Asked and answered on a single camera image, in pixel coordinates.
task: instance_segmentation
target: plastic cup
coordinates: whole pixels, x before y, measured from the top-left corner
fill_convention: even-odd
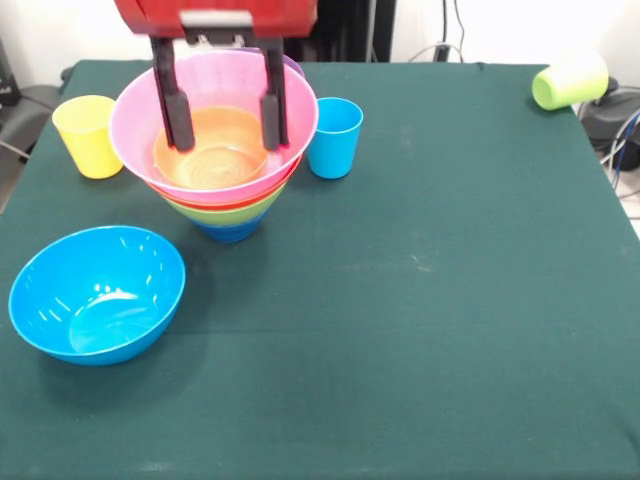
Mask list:
[[[364,115],[344,98],[321,98],[318,108],[318,128],[307,150],[309,167],[321,178],[344,177],[353,166]]]
[[[112,177],[122,169],[109,140],[114,105],[111,98],[86,95],[67,100],[53,112],[53,124],[76,167],[87,178]]]
[[[545,110],[602,97],[609,84],[607,65],[589,52],[573,56],[538,73],[532,83],[533,98]]]

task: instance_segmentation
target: cup rim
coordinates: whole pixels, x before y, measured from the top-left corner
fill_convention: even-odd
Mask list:
[[[81,102],[82,100],[86,100],[87,98],[99,98],[101,100],[109,100],[111,102],[111,109],[109,111],[109,114],[106,116],[104,122],[101,122],[102,124],[99,126],[95,126],[95,127],[83,127],[83,128],[65,128],[63,125],[60,124],[60,112],[64,109],[64,108],[68,108],[69,105],[74,104],[74,103],[78,103]],[[108,128],[109,124],[111,122],[111,114],[113,113],[113,109],[115,107],[116,101],[111,98],[111,97],[107,97],[106,95],[79,95],[77,97],[73,97],[73,98],[69,98],[68,100],[65,100],[64,102],[62,102],[61,104],[59,104],[55,110],[53,111],[53,113],[51,114],[51,122],[53,123],[53,125],[56,127],[56,129],[58,129],[59,131],[63,131],[66,133],[92,133],[92,132],[97,132],[100,131],[102,129]]]
[[[360,106],[355,103],[352,102],[349,99],[346,98],[342,98],[342,97],[322,97],[318,99],[318,124],[320,124],[320,102],[323,100],[340,100],[341,102],[344,103],[348,103],[354,107],[356,107],[356,109],[358,110],[358,113],[360,114],[360,119],[358,120],[358,122],[353,126],[353,127],[349,127],[345,130],[339,130],[339,131],[335,131],[335,130],[322,130],[320,128],[316,127],[316,132],[318,133],[324,133],[327,135],[342,135],[344,133],[349,133],[352,132],[353,130],[360,128],[360,126],[362,125],[362,121],[364,120],[364,112],[362,111],[362,108],[360,108]]]

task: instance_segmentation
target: table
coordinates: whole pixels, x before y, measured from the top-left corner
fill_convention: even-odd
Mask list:
[[[81,62],[66,97],[145,62]],[[303,165],[216,244],[127,172],[82,178],[49,124],[0,217],[0,302],[70,232],[152,229],[188,269],[162,339],[61,363],[0,316],[0,477],[622,479],[640,474],[640,248],[536,66],[305,65],[359,103],[356,165]]]

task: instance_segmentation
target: black cable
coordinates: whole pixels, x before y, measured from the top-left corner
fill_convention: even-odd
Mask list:
[[[447,0],[442,0],[442,43],[447,42]]]
[[[460,20],[460,12],[458,11],[458,0],[453,0],[453,6],[456,10],[456,18],[458,19],[458,25],[460,25],[460,30],[462,30],[462,35],[460,36],[460,51],[462,51],[462,45],[464,44],[464,25],[462,25],[462,21]]]

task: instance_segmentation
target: bowl rim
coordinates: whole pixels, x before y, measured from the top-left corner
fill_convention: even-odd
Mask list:
[[[163,197],[165,200],[171,200],[172,202],[182,205],[184,207],[193,208],[196,210],[207,210],[211,212],[226,212],[227,210],[244,208],[244,207],[251,206],[255,203],[258,203],[259,201],[264,200],[269,195],[272,195],[276,190],[278,190],[283,185],[286,185],[291,179],[291,177],[293,176],[293,174],[295,173],[295,171],[298,169],[300,164],[302,163],[302,157],[303,155],[300,155],[296,159],[295,163],[291,166],[291,168],[285,174],[285,176],[281,180],[279,180],[273,187],[266,189],[263,193],[252,195],[251,197],[248,197],[245,200],[242,200],[240,202],[227,203],[227,204],[202,204],[202,203],[188,202],[186,200],[180,200],[180,199],[176,200],[175,198],[172,198],[172,197],[175,197],[175,195],[173,195],[171,192],[166,192],[164,190],[161,190],[159,187],[155,186],[152,183],[145,182],[145,184],[151,190],[153,190],[158,195]]]
[[[176,59],[175,64],[176,64],[176,66],[178,66],[180,63],[184,63],[184,62],[189,62],[189,61],[195,62],[200,57],[209,57],[209,56],[210,57],[216,57],[216,56],[237,57],[237,56],[246,56],[246,55],[252,55],[254,57],[262,56],[262,54],[260,54],[260,53],[248,52],[246,50],[235,50],[235,49],[225,50],[225,49],[220,49],[220,50],[210,50],[210,51],[205,51],[205,52],[193,53],[191,55]],[[288,69],[293,75],[295,75],[296,77],[299,78],[299,80],[302,82],[303,88],[305,90],[307,90],[307,92],[310,93],[311,97],[314,99],[314,102],[313,102],[313,117],[314,117],[314,119],[313,119],[312,133],[309,136],[308,140],[304,143],[304,145],[302,145],[300,150],[298,152],[296,152],[294,155],[292,155],[292,160],[290,160],[291,163],[289,164],[289,166],[292,166],[295,163],[295,160],[299,156],[301,156],[302,153],[307,149],[307,147],[311,143],[311,140],[313,139],[313,136],[316,133],[316,129],[318,128],[318,120],[319,120],[319,117],[320,117],[320,113],[319,113],[320,109],[318,107],[318,98],[316,97],[316,94],[313,91],[313,89],[311,88],[311,85],[309,84],[307,79],[305,77],[303,77],[302,75],[300,75],[298,72],[296,72],[296,70],[293,67],[289,66],[289,65],[284,65],[284,68],[285,68],[285,70]],[[158,186],[161,190],[165,190],[166,189],[168,191],[174,191],[174,192],[180,192],[180,193],[205,195],[205,194],[212,194],[212,193],[215,193],[215,194],[228,193],[228,192],[237,190],[239,188],[250,187],[250,186],[253,186],[253,185],[257,184],[258,182],[261,182],[261,181],[263,181],[265,179],[271,178],[275,174],[280,172],[281,169],[277,169],[277,170],[274,170],[273,172],[269,173],[268,175],[260,176],[260,177],[254,179],[254,180],[252,180],[250,182],[243,183],[243,184],[240,184],[240,185],[231,186],[231,187],[220,188],[220,189],[216,189],[216,190],[211,190],[211,189],[209,189],[209,190],[196,190],[196,189],[184,188],[184,187],[180,187],[180,186],[177,186],[177,185],[164,183],[164,182],[157,181],[155,179],[151,179],[146,174],[143,174],[142,172],[140,172],[140,169],[138,169],[137,167],[136,168],[131,168],[131,166],[129,166],[128,162],[124,161],[124,157],[120,153],[120,149],[117,147],[116,143],[114,142],[114,139],[113,139],[113,131],[114,131],[114,129],[112,127],[113,118],[114,118],[116,112],[121,108],[120,100],[121,100],[122,96],[125,95],[129,90],[135,88],[135,86],[138,83],[141,83],[142,81],[144,81],[147,76],[153,76],[153,69],[152,68],[149,68],[149,69],[145,70],[144,72],[142,72],[135,79],[133,79],[131,81],[131,83],[129,83],[122,90],[122,92],[120,92],[120,94],[116,98],[116,103],[114,105],[113,111],[111,112],[111,117],[109,119],[109,140],[111,142],[111,145],[112,145],[114,151],[116,152],[116,154],[118,155],[118,158],[120,158],[120,161],[122,161],[122,163],[127,168],[127,170],[131,171],[135,176],[137,176],[138,178],[141,178],[146,183],[151,183],[151,184],[153,184],[155,186]]]
[[[230,208],[229,210],[203,210],[201,208],[187,207],[186,205],[182,205],[181,203],[174,202],[173,200],[171,200],[170,198],[167,198],[167,197],[163,197],[163,198],[164,198],[164,200],[166,202],[169,202],[169,204],[171,204],[172,206],[177,207],[178,209],[187,210],[188,212],[207,212],[207,214],[216,215],[216,216],[218,216],[218,215],[236,215],[236,214],[242,213],[242,212],[244,212],[244,211],[246,211],[246,210],[248,210],[250,208],[253,208],[256,205],[263,205],[268,200],[271,200],[271,198],[274,197],[274,196],[279,196],[282,193],[282,191],[284,190],[284,187],[286,187],[286,186],[287,186],[286,183],[283,184],[283,185],[280,185],[280,187],[278,187],[276,190],[271,192],[266,197],[261,198],[260,200],[258,200],[255,203],[252,203],[250,205],[245,205],[243,207]]]
[[[47,252],[51,248],[54,248],[58,244],[66,241],[66,240],[69,240],[70,238],[78,237],[78,236],[87,234],[89,232],[100,231],[100,230],[111,230],[111,229],[138,230],[140,232],[144,232],[144,233],[147,233],[149,235],[153,235],[154,237],[156,237],[160,241],[165,242],[167,244],[167,246],[170,248],[170,250],[172,250],[177,255],[177,258],[180,260],[180,262],[179,262],[180,269],[179,269],[178,273],[179,273],[181,278],[180,278],[180,287],[179,287],[178,292],[176,294],[176,298],[173,301],[173,304],[161,316],[160,320],[153,325],[153,327],[149,328],[146,332],[141,333],[137,337],[127,341],[126,343],[122,343],[120,345],[116,345],[116,346],[113,346],[113,347],[105,348],[105,349],[102,349],[102,350],[97,350],[95,352],[90,352],[90,353],[64,352],[64,351],[58,351],[58,350],[54,350],[54,349],[51,349],[51,348],[45,348],[45,347],[42,347],[40,345],[37,345],[28,336],[26,336],[24,334],[24,332],[16,324],[16,321],[15,321],[15,318],[14,318],[13,297],[14,297],[14,291],[15,291],[16,286],[18,284],[18,280],[20,278],[22,278],[23,274],[25,274],[27,269],[40,256],[44,255],[45,252]],[[65,235],[64,237],[60,237],[57,240],[55,240],[54,242],[49,243],[46,247],[44,247],[43,249],[38,251],[38,253],[36,253],[33,257],[31,257],[31,259],[27,263],[25,263],[25,265],[20,269],[20,272],[18,273],[18,275],[16,275],[15,279],[13,280],[13,284],[11,285],[11,290],[9,291],[9,318],[11,319],[11,325],[13,326],[13,329],[16,331],[16,333],[25,342],[27,342],[29,345],[31,345],[32,347],[36,348],[37,350],[40,350],[41,352],[44,352],[44,353],[47,353],[47,354],[53,355],[53,356],[58,356],[58,357],[93,357],[93,356],[97,356],[97,355],[102,355],[102,354],[105,354],[105,353],[109,353],[109,352],[113,352],[113,351],[116,351],[116,350],[120,350],[122,348],[127,347],[128,345],[131,345],[132,343],[137,342],[142,337],[144,337],[144,336],[148,335],[150,332],[156,330],[160,325],[162,325],[167,320],[167,318],[169,318],[171,315],[173,315],[175,313],[176,309],[178,308],[178,304],[180,303],[180,300],[182,299],[182,295],[184,294],[184,289],[185,289],[185,286],[186,286],[186,276],[187,276],[186,267],[185,267],[185,264],[184,264],[184,259],[182,258],[182,255],[180,254],[180,251],[176,248],[176,246],[173,243],[171,243],[169,240],[167,240],[162,235],[153,232],[152,230],[148,230],[148,229],[142,228],[142,227],[134,227],[134,226],[131,226],[131,225],[101,225],[101,226],[98,226],[98,227],[85,228],[83,230],[78,230],[77,232],[70,233],[69,235]]]

